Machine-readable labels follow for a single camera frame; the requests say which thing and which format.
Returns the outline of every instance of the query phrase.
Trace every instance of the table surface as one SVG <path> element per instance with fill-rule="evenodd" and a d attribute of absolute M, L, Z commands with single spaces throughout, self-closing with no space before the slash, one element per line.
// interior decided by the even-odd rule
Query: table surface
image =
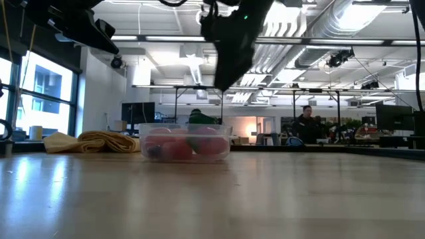
<path fill-rule="evenodd" d="M 0 158 L 0 238 L 423 238 L 425 164 L 337 153 Z"/>

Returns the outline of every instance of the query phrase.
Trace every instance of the exposed duct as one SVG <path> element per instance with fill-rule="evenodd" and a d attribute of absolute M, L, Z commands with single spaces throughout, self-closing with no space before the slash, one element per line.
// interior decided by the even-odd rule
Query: exposed duct
<path fill-rule="evenodd" d="M 262 36 L 300 37 L 307 28 L 305 11 L 274 2 L 264 21 Z M 254 56 L 251 73 L 269 74 L 285 56 L 291 46 L 259 45 Z"/>
<path fill-rule="evenodd" d="M 353 0 L 335 0 L 318 22 L 307 31 L 306 37 L 353 37 L 368 26 L 384 9 L 385 6 L 353 5 Z M 292 82 L 305 70 L 285 70 L 285 68 L 309 68 L 323 60 L 328 53 L 329 49 L 292 47 L 274 71 L 275 75 L 282 82 Z"/>

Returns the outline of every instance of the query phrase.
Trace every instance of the wall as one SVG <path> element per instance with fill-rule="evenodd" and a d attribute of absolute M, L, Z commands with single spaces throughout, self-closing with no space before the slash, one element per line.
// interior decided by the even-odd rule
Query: wall
<path fill-rule="evenodd" d="M 84 131 L 106 130 L 121 119 L 121 103 L 126 101 L 127 79 L 82 48 L 76 136 Z"/>

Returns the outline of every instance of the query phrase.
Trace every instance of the yellow cloth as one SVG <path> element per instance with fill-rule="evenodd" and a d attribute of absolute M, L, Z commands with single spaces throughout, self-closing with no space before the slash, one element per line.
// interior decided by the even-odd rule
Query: yellow cloth
<path fill-rule="evenodd" d="M 104 151 L 134 153 L 140 151 L 139 139 L 106 131 L 84 132 L 78 139 L 63 133 L 54 133 L 44 139 L 44 147 L 47 153 L 98 153 Z"/>

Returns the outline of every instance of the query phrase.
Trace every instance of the man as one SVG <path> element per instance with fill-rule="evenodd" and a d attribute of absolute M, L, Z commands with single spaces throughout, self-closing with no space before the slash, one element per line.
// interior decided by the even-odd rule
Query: man
<path fill-rule="evenodd" d="M 294 123 L 296 136 L 304 143 L 316 143 L 316 139 L 319 138 L 319 127 L 311 116 L 312 112 L 311 106 L 304 106 L 302 115 Z"/>

